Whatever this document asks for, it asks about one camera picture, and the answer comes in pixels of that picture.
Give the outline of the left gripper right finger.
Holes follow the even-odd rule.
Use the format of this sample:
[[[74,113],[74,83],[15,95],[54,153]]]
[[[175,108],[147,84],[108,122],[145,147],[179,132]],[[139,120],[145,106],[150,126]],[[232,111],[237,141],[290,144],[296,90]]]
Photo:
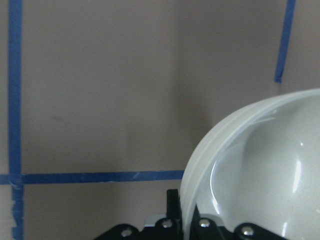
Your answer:
[[[209,217],[201,216],[196,205],[191,221],[192,240],[285,240],[286,238],[273,233],[261,226],[245,222],[234,230],[218,226]]]

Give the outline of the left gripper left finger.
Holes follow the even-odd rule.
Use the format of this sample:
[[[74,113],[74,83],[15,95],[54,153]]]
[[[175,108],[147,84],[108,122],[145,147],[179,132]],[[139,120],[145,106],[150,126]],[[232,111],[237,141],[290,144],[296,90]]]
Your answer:
[[[182,213],[177,189],[166,191],[166,215],[139,231],[130,224],[118,224],[102,233],[97,240],[182,240]]]

